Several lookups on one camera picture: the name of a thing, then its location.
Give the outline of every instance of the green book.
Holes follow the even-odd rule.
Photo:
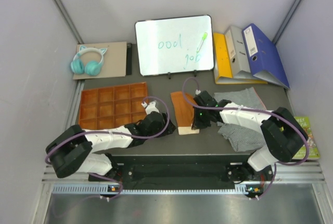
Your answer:
[[[319,159],[320,154],[319,154],[318,148],[313,139],[309,118],[307,116],[303,116],[303,117],[295,116],[295,119],[309,136],[308,145],[310,148],[310,153],[309,153],[308,159],[309,160]],[[305,146],[301,147],[301,149],[295,154],[294,159],[301,160],[304,156],[305,156]]]

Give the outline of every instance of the whiteboard marker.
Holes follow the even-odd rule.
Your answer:
[[[202,39],[201,39],[201,42],[200,42],[200,44],[199,44],[199,47],[197,48],[197,52],[200,51],[200,49],[201,49],[201,47],[202,47],[202,45],[203,45],[203,42],[205,41],[206,38],[207,38],[207,32],[205,32],[205,33],[203,34]]]

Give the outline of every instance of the blue binder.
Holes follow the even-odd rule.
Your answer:
[[[276,46],[254,23],[242,32],[252,75],[289,89],[289,82]]]

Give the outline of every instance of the table surface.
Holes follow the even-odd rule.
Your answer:
[[[170,111],[170,119],[177,125],[171,92],[181,91],[186,78],[193,76],[193,73],[171,74],[143,77],[140,74],[137,47],[132,45],[132,75],[118,78],[101,78],[85,80],[84,90],[95,89],[106,86],[115,86],[135,82],[147,82],[148,95],[157,96],[163,99]],[[283,88],[272,84],[237,84],[217,85],[214,82],[213,71],[200,71],[197,79],[201,90],[207,90],[212,96],[215,92],[240,91],[254,87],[257,94],[267,109],[276,110],[278,107],[285,107],[291,111],[288,97]],[[189,81],[186,92],[195,94],[195,82]],[[176,130],[173,134],[161,138],[147,140],[143,145],[133,148],[114,148],[109,152],[113,155],[235,155],[250,154],[251,152],[235,152],[228,140],[217,133],[219,127],[212,123],[212,127],[200,130],[199,134],[178,135]]]

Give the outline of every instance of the teal headphones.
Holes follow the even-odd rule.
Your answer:
[[[73,61],[71,62],[71,70],[75,74],[86,73],[90,76],[98,75],[104,64],[104,54],[106,50],[107,48],[87,48],[86,46],[81,45],[79,52],[76,53],[76,55],[73,58]],[[80,60],[80,57],[87,52],[99,53],[101,56],[100,62],[98,63],[96,61],[90,61],[87,63],[86,66],[84,66],[83,62]]]

